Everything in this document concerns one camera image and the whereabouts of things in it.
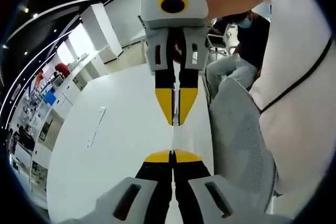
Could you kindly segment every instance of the chair backrest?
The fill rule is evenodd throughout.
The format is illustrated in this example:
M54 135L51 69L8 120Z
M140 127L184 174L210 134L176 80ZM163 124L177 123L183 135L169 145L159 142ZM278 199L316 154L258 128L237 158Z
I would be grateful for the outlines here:
M260 113L246 89L226 78L209 107L214 170L249 192L265 211L273 194L275 165L259 126Z

